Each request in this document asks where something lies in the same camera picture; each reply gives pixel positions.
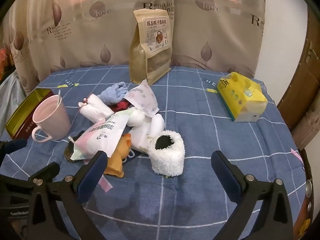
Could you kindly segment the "black gold mesh pouch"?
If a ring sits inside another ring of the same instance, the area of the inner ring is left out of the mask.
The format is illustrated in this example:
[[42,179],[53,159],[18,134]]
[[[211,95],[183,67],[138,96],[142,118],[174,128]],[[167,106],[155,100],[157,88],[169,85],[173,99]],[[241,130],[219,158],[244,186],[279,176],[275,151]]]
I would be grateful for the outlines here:
[[63,153],[65,159],[69,163],[78,163],[78,162],[80,162],[81,160],[72,160],[71,159],[71,156],[72,156],[73,152],[74,152],[74,143],[72,141],[69,141],[68,145],[65,148],[64,153]]

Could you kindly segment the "orange plush toy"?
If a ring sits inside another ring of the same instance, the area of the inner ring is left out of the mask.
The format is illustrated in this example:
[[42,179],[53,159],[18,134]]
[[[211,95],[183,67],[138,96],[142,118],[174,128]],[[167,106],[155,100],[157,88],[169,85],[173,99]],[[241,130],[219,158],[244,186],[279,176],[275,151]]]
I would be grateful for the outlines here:
[[123,160],[128,157],[131,150],[131,134],[126,133],[121,136],[114,153],[108,158],[107,167],[104,170],[104,175],[116,176],[123,178]]

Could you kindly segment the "pink white wipes pack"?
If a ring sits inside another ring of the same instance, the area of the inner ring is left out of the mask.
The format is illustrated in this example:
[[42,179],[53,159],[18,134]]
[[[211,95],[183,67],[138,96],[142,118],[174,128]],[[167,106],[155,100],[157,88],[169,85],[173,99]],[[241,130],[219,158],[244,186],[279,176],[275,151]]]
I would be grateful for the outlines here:
[[98,151],[112,157],[131,114],[131,109],[119,111],[91,126],[74,142],[71,160],[91,159]]

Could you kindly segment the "white fluffy sock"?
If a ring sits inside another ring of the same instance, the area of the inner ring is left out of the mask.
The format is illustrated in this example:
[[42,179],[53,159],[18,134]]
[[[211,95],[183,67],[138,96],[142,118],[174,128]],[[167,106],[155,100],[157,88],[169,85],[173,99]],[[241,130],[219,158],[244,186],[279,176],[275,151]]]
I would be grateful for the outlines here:
[[181,135],[165,130],[148,146],[152,170],[167,177],[180,176],[184,169],[185,146]]

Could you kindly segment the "floral white sachet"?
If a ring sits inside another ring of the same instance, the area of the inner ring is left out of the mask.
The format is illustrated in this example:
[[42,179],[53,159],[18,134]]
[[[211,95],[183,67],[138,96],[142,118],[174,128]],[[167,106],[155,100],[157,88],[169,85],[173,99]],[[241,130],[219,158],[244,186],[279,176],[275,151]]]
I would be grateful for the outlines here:
[[159,111],[156,96],[146,80],[143,80],[140,85],[129,90],[125,94],[124,99],[150,118],[155,116]]

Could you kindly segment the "gold red tin box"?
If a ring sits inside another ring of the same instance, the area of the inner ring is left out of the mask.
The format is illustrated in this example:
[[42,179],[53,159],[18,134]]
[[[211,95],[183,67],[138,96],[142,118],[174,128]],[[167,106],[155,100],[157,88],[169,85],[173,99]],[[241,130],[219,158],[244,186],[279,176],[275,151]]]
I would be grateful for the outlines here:
[[5,129],[12,140],[28,139],[31,136],[33,129],[36,127],[33,122],[35,109],[52,95],[54,93],[49,88],[36,88],[23,100],[5,125]]

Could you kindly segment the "pink ceramic mug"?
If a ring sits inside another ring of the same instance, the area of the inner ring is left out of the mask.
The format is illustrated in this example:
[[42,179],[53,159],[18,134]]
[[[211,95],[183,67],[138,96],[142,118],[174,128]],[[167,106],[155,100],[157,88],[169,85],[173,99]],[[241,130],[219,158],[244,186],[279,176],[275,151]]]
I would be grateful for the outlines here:
[[[71,122],[62,98],[59,107],[56,106],[57,95],[52,95],[35,109],[33,122],[36,124],[36,127],[31,133],[32,139],[35,142],[43,143],[50,140],[61,140],[68,135],[71,129]],[[39,130],[47,135],[44,139],[36,139],[36,132]]]

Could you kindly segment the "light green plastic bag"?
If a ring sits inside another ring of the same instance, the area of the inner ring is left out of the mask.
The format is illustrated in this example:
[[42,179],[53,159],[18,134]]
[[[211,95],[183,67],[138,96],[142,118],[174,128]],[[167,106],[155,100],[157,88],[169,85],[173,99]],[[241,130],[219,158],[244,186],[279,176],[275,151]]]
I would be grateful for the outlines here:
[[1,84],[0,93],[0,133],[3,134],[5,130],[5,124],[10,119],[17,107],[25,99],[24,89],[18,78],[16,71],[11,73]]

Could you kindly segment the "white knit glove red cuff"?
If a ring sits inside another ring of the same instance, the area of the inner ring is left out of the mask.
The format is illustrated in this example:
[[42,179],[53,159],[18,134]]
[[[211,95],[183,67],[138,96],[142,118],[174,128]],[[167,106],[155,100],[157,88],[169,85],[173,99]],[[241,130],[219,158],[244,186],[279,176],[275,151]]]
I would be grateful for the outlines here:
[[94,124],[109,118],[114,111],[103,103],[95,94],[90,94],[84,98],[83,102],[78,103],[79,112]]

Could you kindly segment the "white spoon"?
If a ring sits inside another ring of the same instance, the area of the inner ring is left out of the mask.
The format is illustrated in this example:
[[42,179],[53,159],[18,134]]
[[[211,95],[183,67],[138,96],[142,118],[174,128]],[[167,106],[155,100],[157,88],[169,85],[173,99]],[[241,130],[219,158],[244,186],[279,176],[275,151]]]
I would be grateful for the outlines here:
[[61,101],[61,89],[59,89],[58,94],[57,94],[57,106],[56,107],[59,107],[60,101]]

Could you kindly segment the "brown wooden door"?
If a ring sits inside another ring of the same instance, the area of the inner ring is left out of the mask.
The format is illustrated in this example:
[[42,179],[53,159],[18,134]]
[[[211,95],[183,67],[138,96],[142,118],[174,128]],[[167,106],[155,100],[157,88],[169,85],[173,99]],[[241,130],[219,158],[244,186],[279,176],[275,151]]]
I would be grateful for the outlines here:
[[319,15],[311,8],[300,61],[278,109],[295,145],[304,149],[319,132]]

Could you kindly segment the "red sleep mask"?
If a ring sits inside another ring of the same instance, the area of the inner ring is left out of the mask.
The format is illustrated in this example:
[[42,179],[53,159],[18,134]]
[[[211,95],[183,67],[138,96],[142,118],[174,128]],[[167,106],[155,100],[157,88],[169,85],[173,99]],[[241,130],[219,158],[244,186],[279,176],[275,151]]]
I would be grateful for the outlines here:
[[112,109],[112,111],[114,112],[118,112],[118,111],[123,111],[128,109],[131,106],[131,103],[129,103],[127,100],[121,100],[120,102],[118,102],[115,105],[111,105],[109,106],[110,109]]

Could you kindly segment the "yellow tissue pack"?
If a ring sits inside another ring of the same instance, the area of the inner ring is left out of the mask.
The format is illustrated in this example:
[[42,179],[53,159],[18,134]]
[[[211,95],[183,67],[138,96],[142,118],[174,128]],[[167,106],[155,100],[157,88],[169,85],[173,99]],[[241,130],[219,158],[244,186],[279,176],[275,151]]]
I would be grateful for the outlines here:
[[217,91],[234,122],[256,122],[267,107],[261,85],[237,72],[222,77]]

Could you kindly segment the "red plastic bag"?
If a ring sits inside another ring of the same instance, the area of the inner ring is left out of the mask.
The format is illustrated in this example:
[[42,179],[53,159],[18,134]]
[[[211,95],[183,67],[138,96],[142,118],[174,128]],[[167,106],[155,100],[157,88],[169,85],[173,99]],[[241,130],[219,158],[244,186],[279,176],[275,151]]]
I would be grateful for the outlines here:
[[0,49],[0,79],[12,68],[10,56],[4,48]]

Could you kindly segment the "light blue fluffy sock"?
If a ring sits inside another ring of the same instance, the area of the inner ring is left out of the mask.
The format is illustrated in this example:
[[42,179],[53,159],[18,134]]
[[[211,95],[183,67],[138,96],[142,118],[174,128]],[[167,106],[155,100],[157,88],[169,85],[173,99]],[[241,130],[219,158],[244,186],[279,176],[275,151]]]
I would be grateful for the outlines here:
[[126,84],[124,82],[119,82],[107,87],[98,95],[98,98],[108,106],[116,105],[123,100],[127,92],[128,88]]

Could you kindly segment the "kraft paper snack bag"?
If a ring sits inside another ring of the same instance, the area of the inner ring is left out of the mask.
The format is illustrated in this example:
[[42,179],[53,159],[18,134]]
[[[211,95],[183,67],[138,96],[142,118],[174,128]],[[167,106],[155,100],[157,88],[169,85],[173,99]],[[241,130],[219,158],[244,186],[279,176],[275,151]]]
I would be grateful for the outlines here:
[[137,25],[130,46],[130,80],[155,83],[170,70],[172,57],[171,20],[162,9],[134,12]]

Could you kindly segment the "beige leaf print curtain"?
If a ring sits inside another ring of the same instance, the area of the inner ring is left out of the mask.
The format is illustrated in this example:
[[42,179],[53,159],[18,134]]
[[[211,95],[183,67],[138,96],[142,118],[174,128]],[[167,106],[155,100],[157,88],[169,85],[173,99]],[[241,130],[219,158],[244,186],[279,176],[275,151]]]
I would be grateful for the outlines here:
[[171,20],[173,66],[253,77],[266,0],[15,0],[1,20],[26,92],[57,70],[129,62],[138,9]]

